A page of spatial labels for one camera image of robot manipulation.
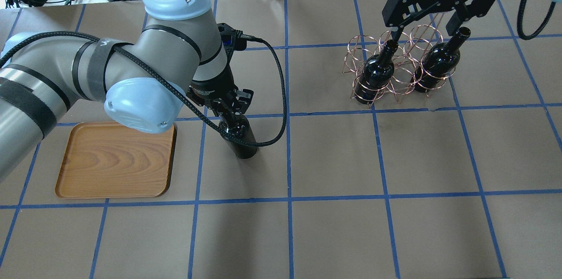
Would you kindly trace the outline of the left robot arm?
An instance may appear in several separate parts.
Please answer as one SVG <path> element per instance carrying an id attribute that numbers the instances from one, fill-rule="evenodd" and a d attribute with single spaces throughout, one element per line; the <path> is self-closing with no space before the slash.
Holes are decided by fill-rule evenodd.
<path id="1" fill-rule="evenodd" d="M 142 0 L 148 21 L 136 43 L 58 31 L 18 33 L 1 59 L 1 179 L 80 99 L 104 103 L 113 120 L 145 133 L 169 129 L 183 103 L 243 114 L 232 52 L 210 0 Z"/>

